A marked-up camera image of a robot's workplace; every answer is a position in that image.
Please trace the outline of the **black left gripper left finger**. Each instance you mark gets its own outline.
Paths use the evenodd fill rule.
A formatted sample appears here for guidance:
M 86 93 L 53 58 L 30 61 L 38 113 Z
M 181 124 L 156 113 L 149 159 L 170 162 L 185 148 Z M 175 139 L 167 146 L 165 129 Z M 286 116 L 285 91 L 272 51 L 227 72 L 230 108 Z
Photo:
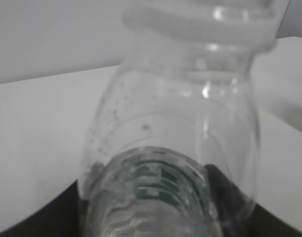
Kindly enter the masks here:
M 42 209 L 0 232 L 0 237 L 79 237 L 79 214 L 87 207 L 88 201 L 78 198 L 74 182 Z

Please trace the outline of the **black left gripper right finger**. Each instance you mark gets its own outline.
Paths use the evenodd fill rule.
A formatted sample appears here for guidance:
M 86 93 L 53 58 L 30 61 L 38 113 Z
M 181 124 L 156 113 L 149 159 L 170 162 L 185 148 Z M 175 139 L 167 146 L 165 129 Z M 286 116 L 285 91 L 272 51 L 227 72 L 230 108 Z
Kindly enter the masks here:
M 300 231 L 244 195 L 215 165 L 205 169 L 223 236 L 302 237 Z

